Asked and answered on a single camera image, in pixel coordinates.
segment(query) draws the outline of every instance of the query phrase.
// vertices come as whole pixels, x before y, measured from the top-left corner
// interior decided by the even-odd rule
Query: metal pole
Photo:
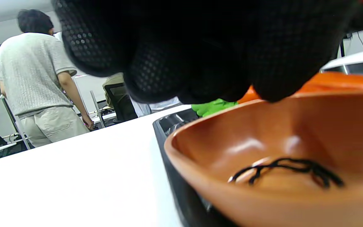
[[[99,112],[99,106],[98,103],[96,102],[95,94],[93,93],[93,91],[90,91],[90,95],[92,95],[93,104],[95,104],[96,110],[98,111],[98,117],[101,120],[102,128],[105,128],[105,122],[103,121],[101,112]]]

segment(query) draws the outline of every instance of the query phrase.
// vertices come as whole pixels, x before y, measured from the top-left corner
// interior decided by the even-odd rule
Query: white table
[[[1,158],[0,227],[181,227],[152,123],[188,108]]]

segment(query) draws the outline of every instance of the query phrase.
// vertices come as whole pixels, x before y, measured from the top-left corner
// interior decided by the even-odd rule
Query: black cord
[[[358,34],[359,41],[362,43],[362,46],[363,46],[363,42],[362,42],[362,39],[360,39],[359,32],[357,32],[357,34]]]
[[[280,164],[280,161],[290,161],[291,163],[303,164],[303,167],[299,168],[295,166],[289,166],[286,164]],[[242,170],[238,171],[235,175],[233,175],[233,177],[230,178],[229,182],[235,182],[236,179],[246,171],[249,171],[251,169],[256,169],[256,174],[252,176],[248,181],[249,185],[254,185],[255,181],[258,178],[260,178],[261,171],[264,168],[269,168],[269,169],[286,168],[294,172],[311,173],[312,177],[315,178],[315,180],[318,183],[320,183],[324,189],[330,188],[330,180],[338,187],[344,187],[344,182],[339,176],[327,170],[326,168],[322,167],[320,164],[316,163],[315,161],[307,159],[294,159],[294,158],[279,158],[271,162],[271,164],[269,165],[249,166],[243,168]]]

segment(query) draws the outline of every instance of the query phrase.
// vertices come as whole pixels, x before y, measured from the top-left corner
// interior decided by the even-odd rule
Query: man's hand
[[[87,128],[89,128],[90,130],[93,129],[94,123],[92,119],[90,119],[89,115],[82,115],[82,120],[84,121]]]

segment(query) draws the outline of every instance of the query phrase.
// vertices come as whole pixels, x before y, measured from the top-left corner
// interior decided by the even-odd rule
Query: man's arm
[[[88,112],[84,104],[82,103],[81,96],[79,95],[78,88],[75,85],[75,82],[72,80],[71,75],[68,71],[61,72],[57,75],[60,85],[62,89],[65,90],[68,97],[74,102],[75,106],[78,108],[79,112],[81,112],[82,120],[84,121],[87,128],[93,128],[93,121],[90,119]]]
[[[4,81],[2,81],[2,80],[0,80],[0,91],[1,91],[1,94],[3,94],[5,96],[5,98],[6,98]]]

